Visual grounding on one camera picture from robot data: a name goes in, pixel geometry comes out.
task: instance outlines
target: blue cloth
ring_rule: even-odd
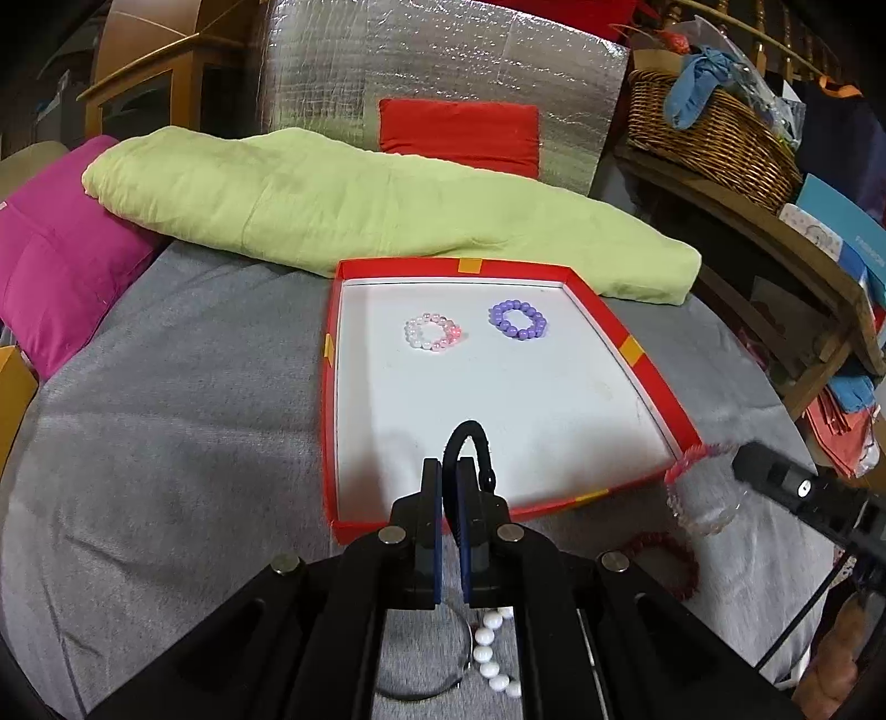
[[[703,45],[701,53],[683,59],[683,72],[664,99],[664,120],[672,128],[691,128],[715,89],[731,81],[734,59]]]
[[[866,375],[835,375],[828,387],[840,403],[843,412],[858,412],[876,403],[874,383]]]

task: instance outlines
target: purple beaded bracelet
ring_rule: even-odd
[[[532,320],[532,324],[524,330],[520,330],[504,319],[504,314],[508,310],[519,310]],[[538,310],[528,302],[521,302],[520,300],[506,300],[498,305],[493,305],[489,309],[489,323],[495,325],[509,338],[517,338],[518,340],[540,338],[548,325],[548,321]]]

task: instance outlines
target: blue box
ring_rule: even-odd
[[[806,176],[794,204],[824,223],[859,254],[870,270],[871,294],[886,307],[886,230],[858,205],[812,174]]]

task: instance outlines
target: silver insulation panel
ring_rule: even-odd
[[[382,98],[498,100],[540,111],[540,179],[588,193],[627,65],[595,35],[472,0],[270,0],[265,131],[378,148]]]

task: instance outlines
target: wooden furniture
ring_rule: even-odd
[[[18,348],[0,348],[0,473],[25,411],[37,392],[37,381]]]
[[[617,145],[614,155],[626,172],[647,181],[660,192],[686,200],[737,231],[775,260],[826,309],[830,327],[816,340],[815,356],[805,356],[792,348],[717,271],[705,266],[699,273],[696,291],[702,299],[710,305],[719,305],[715,311],[724,309],[737,316],[785,367],[792,382],[776,389],[792,419],[803,414],[853,352],[873,375],[886,375],[886,361],[877,346],[874,319],[864,290],[809,240],[743,196],[691,170],[626,145]],[[654,216],[652,222],[657,224]],[[733,255],[739,252],[736,248]],[[707,262],[704,252],[703,262]]]
[[[114,0],[86,102],[86,136],[100,135],[103,106],[169,74],[169,123],[200,129],[204,71],[242,64],[257,0]]]
[[[761,73],[767,68],[778,70],[788,82],[814,80],[823,74],[831,75],[839,83],[846,80],[833,51],[792,14],[784,0],[777,3],[780,12],[769,13],[764,0],[657,0],[654,4],[665,27],[691,20],[697,12],[706,16],[730,40],[744,45],[742,49]],[[738,14],[752,15],[754,24],[739,20]],[[751,46],[742,42],[748,39]]]

